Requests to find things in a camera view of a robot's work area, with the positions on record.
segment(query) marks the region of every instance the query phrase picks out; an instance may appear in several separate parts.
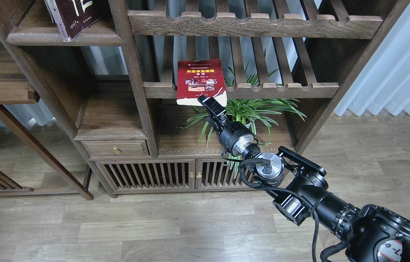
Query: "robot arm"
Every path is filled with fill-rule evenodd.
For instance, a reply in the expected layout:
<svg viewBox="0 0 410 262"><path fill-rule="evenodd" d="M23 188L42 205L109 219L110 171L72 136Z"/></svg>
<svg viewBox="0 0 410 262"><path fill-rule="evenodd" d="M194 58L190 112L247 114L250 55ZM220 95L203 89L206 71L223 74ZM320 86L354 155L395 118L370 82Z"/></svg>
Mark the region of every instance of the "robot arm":
<svg viewBox="0 0 410 262"><path fill-rule="evenodd" d="M201 96L199 102L209 113L208 123L214 128L224 153L242 155L238 166L242 181L254 189L265 190L273 204L290 222L299 226L307 217L316 222L313 239L313 260L318 223L321 223L340 243L321 252L321 260L346 249L353 262L410 262L410 221L384 207L366 205L362 209L329 192L326 171L303 156L279 147L277 154L262 153L258 141L242 123L232 122L226 110L213 98ZM253 172L247 181L244 169ZM285 188L278 186L284 179L284 169L294 174Z"/></svg>

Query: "wooden drawer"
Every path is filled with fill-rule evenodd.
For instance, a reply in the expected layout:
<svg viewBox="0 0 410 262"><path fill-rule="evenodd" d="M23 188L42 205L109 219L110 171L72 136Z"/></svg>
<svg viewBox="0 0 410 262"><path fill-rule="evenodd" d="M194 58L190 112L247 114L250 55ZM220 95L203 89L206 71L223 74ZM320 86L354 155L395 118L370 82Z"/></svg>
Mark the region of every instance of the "wooden drawer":
<svg viewBox="0 0 410 262"><path fill-rule="evenodd" d="M148 155L144 140L82 141L90 160L119 159L126 156Z"/></svg>

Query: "book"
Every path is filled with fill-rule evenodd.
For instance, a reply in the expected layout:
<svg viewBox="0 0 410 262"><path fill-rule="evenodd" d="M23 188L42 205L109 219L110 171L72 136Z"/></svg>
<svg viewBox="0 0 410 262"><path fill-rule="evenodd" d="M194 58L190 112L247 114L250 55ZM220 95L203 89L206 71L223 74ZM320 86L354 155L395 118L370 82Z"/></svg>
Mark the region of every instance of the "book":
<svg viewBox="0 0 410 262"><path fill-rule="evenodd" d="M82 30L100 18L100 0L45 0L51 19L64 42L72 41Z"/></svg>
<svg viewBox="0 0 410 262"><path fill-rule="evenodd" d="M201 106L201 95L227 104L226 85L220 59L179 61L177 70L177 104Z"/></svg>

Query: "silver motor cap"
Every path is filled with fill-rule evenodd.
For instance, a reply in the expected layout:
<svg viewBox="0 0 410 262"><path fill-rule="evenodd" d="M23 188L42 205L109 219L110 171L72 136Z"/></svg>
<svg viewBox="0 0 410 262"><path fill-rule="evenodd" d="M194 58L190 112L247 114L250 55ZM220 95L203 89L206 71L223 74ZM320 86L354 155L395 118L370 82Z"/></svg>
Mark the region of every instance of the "silver motor cap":
<svg viewBox="0 0 410 262"><path fill-rule="evenodd" d="M265 169L264 165L256 166L256 171L264 179L275 179L284 170L283 161L273 153L262 153L257 156L259 159L267 159L271 162L271 171Z"/></svg>

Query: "wooden stand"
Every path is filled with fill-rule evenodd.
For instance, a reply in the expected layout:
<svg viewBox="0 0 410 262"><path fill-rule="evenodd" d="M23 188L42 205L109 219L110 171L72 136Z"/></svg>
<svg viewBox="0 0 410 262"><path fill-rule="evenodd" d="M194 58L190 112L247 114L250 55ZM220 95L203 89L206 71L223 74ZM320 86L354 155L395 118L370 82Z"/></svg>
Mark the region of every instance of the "wooden stand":
<svg viewBox="0 0 410 262"><path fill-rule="evenodd" d="M0 196L30 194L68 194L79 193L87 200L93 195L88 192L89 174L86 184L81 184L72 174L1 104L37 103L39 97L30 83L20 72L19 67L0 43L0 121L2 121L28 147L35 151L54 169L73 189L60 188L33 189L20 186L0 171Z"/></svg>
<svg viewBox="0 0 410 262"><path fill-rule="evenodd" d="M303 153L410 0L301 0L306 20L291 14L285 0L274 0L276 20L260 13L256 0L244 0L245 19L216 0L206 19L198 2L168 17L165 0L109 0L111 16L74 41L60 39L41 0L0 0L0 40L50 111L75 139L84 159L113 197L131 192L242 190L223 165L221 146L198 144L201 126L185 126L189 107L163 103L175 98L174 35L187 36L189 60L196 59L196 36L208 36L210 58L219 58L218 36L232 48L236 85L230 98L297 98L308 118L285 114L273 127L276 151L286 146ZM164 35L162 74L156 66L152 35ZM251 37L260 85L245 83L239 36ZM283 83L268 79L261 37L272 37ZM292 37L298 59L290 70L281 37ZM75 46L120 46L129 77L98 77ZM268 142L261 129L260 141Z"/></svg>

